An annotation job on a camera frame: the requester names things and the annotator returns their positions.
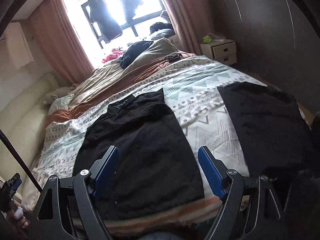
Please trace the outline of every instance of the black window frame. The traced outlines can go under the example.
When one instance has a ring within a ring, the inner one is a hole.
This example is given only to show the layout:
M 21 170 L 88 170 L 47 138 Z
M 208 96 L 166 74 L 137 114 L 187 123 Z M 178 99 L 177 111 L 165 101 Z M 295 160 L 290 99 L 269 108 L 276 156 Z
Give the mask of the black window frame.
M 162 10 L 165 10 L 165 7 L 164 7 L 164 4 L 162 3 L 162 0 L 159 0 L 159 3 L 160 3 L 160 5 L 161 5 Z M 94 35 L 96 36 L 96 39 L 97 39 L 97 41 L 98 41 L 101 49 L 103 49 L 103 46 L 102 46 L 101 42 L 102 42 L 102 41 L 105 41 L 104 35 L 102 34 L 101 36 L 99 36 L 98 33 L 97 33 L 97 31 L 96 31 L 95 28 L 93 27 L 93 24 L 90 22 L 90 15 L 89 15 L 89 13 L 88 13 L 88 11 L 87 11 L 87 9 L 86 9 L 86 7 L 87 7 L 88 5 L 89 5 L 89 3 L 88 3 L 88 2 L 85 2 L 84 4 L 81 5 L 81 8 L 82 8 L 82 10 L 83 10 L 83 12 L 84 12 L 85 17 L 87 18 L 87 21 L 88 21 L 88 23 L 89 23 L 89 25 L 90 25 L 91 30 L 93 31 Z M 159 17 L 159 16 L 161 15 L 162 10 L 161 10 L 161 11 L 158 11 L 158 12 L 154 12 L 154 13 L 150 13 L 150 14 L 144 15 L 144 16 L 139 17 L 139 18 L 137 18 L 137 19 L 134 19 L 134 20 L 132 20 L 132 21 L 130 22 L 130 24 L 125 23 L 125 24 L 122 24 L 120 27 L 122 28 L 122 30 L 125 30 L 125 29 L 127 29 L 127 28 L 131 28 L 132 31 L 133 31 L 133 33 L 134 33 L 134 35 L 135 35 L 136 37 L 138 37 L 138 36 L 139 36 L 139 35 L 138 35 L 138 32 L 137 32 L 137 30 L 136 30 L 136 28 L 135 28 L 134 26 L 137 25 L 137 24 L 139 24 L 139 23 L 143 23 L 143 22 L 145 22 L 145 21 L 147 21 L 147 20 L 151 20 L 151 19 L 153 19 L 153 18 Z

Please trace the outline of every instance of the black pole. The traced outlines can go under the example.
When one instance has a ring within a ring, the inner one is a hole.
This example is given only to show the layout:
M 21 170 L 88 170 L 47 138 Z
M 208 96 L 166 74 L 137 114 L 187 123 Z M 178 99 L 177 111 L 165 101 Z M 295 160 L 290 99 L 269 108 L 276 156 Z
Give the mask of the black pole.
M 25 171 L 25 173 L 28 175 L 28 177 L 31 179 L 32 183 L 36 186 L 36 188 L 39 190 L 39 192 L 42 192 L 42 188 L 40 187 L 39 183 L 37 182 L 36 178 L 32 175 L 31 171 L 27 167 L 27 165 L 23 162 L 20 155 L 17 153 L 15 148 L 12 146 L 8 138 L 5 136 L 5 134 L 0 129 L 0 139 L 4 143 L 4 145 L 7 147 L 9 152 L 12 154 L 12 156 L 16 159 L 16 161 L 19 163 L 21 168 Z

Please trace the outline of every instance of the beige padded headboard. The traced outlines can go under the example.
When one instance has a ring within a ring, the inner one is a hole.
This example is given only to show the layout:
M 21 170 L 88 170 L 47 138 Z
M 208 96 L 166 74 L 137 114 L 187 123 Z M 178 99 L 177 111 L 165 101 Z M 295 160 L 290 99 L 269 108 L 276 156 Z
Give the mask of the beige padded headboard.
M 29 168 L 45 136 L 44 121 L 49 107 L 43 105 L 43 97 L 57 88 L 59 86 L 54 76 L 51 73 L 45 74 L 0 112 L 1 130 Z M 18 189 L 21 193 L 27 175 L 0 141 L 0 177 L 8 180 L 15 173 L 19 173 L 22 179 Z

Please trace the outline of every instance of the patterned bed sheet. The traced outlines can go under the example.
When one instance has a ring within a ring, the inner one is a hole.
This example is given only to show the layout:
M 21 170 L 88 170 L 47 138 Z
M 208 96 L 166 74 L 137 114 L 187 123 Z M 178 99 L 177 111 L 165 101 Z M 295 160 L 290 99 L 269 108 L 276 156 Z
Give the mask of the patterned bed sheet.
M 218 86 L 233 82 L 265 85 L 205 56 L 190 57 L 171 64 L 143 82 L 92 107 L 78 119 L 50 124 L 46 129 L 39 164 L 32 172 L 42 187 L 52 174 L 59 178 L 71 177 L 87 128 L 107 112 L 109 104 L 130 94 L 137 96 L 163 88 L 165 102 L 180 123 L 197 163 L 197 151 L 199 147 L 206 145 L 214 157 L 222 160 L 227 168 L 236 169 L 243 176 L 249 176 L 237 134 L 217 90 Z M 186 225 L 215 217 L 221 202 L 213 195 L 200 165 L 199 169 L 203 180 L 204 199 L 142 218 L 105 221 L 108 230 L 117 236 L 127 236 L 167 223 Z M 30 190 L 22 205 L 25 209 L 32 210 L 39 193 L 30 181 L 27 184 Z

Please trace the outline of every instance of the metal screw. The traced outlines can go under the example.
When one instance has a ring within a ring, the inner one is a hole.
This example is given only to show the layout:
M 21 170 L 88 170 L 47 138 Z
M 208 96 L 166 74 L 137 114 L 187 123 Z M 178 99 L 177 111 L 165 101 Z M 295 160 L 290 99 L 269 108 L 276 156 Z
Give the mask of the metal screw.
M 228 173 L 229 173 L 231 176 L 236 176 L 238 172 L 237 172 L 236 170 L 231 169 L 231 170 L 228 170 Z
M 260 178 L 264 181 L 267 181 L 269 179 L 266 175 L 261 175 Z
M 49 177 L 49 180 L 50 181 L 55 181 L 57 179 L 57 176 L 56 175 L 51 175 L 50 177 Z
M 87 176 L 89 174 L 89 171 L 88 170 L 82 170 L 82 171 L 80 171 L 80 174 L 82 176 Z

